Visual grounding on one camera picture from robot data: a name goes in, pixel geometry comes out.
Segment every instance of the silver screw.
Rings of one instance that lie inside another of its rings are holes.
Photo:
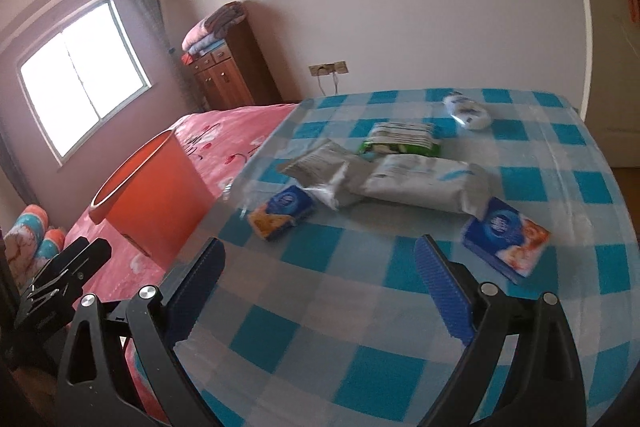
[[[150,299],[156,294],[156,289],[153,286],[144,286],[140,288],[138,295],[143,299]]]
[[[498,295],[498,286],[493,283],[486,282],[480,286],[480,291],[485,295],[493,297],[494,295]]]
[[[87,308],[88,306],[91,306],[94,302],[95,302],[95,295],[92,293],[87,293],[87,295],[82,297],[80,304],[82,304],[82,306]]]
[[[555,295],[553,295],[553,293],[549,293],[549,292],[547,292],[547,293],[545,293],[545,294],[542,296],[542,298],[544,299],[544,301],[545,301],[547,304],[550,304],[550,305],[552,305],[552,306],[553,306],[554,304],[558,304],[558,297],[556,297]]]

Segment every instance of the orange bucket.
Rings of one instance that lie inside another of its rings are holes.
[[[214,197],[173,130],[149,140],[95,195],[89,217],[106,219],[130,243],[167,270]]]

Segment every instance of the curtain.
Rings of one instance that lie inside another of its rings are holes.
[[[142,15],[146,19],[153,35],[160,41],[167,52],[171,55],[171,62],[174,67],[175,76],[178,78],[180,91],[187,103],[190,110],[203,111],[204,108],[196,101],[196,95],[193,92],[192,82],[184,74],[184,70],[178,66],[176,57],[174,56],[174,49],[171,48],[169,39],[164,28],[164,19],[162,17],[162,9],[160,6],[160,0],[133,0],[141,11]]]
[[[22,199],[25,204],[40,204],[27,178],[18,166],[11,147],[5,142],[3,135],[2,122],[0,121],[0,169],[4,171],[7,179],[9,179],[18,196],[20,196],[20,199]]]

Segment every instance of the electrical outlet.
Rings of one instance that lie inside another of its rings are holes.
[[[309,66],[311,76],[326,76],[335,71],[333,64],[318,64],[317,66]]]
[[[334,66],[336,73],[349,73],[349,69],[347,68],[347,63],[345,61],[336,62]]]

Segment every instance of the blue and white tablecloth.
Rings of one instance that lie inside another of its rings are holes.
[[[450,89],[305,100],[265,142],[180,254],[225,242],[226,269],[176,353],[226,427],[415,426],[463,346],[447,333],[415,271],[430,233],[476,279],[508,295],[561,299],[575,337],[590,424],[640,359],[636,234],[615,179],[566,100],[544,92],[463,89],[494,117],[460,129],[440,102]],[[290,184],[275,166],[329,137],[356,150],[375,122],[436,124],[442,156],[480,164],[493,195],[552,232],[532,276],[516,286],[462,247],[465,216],[365,201],[320,209],[274,243],[253,233],[253,208]],[[477,417],[497,401],[508,339]]]

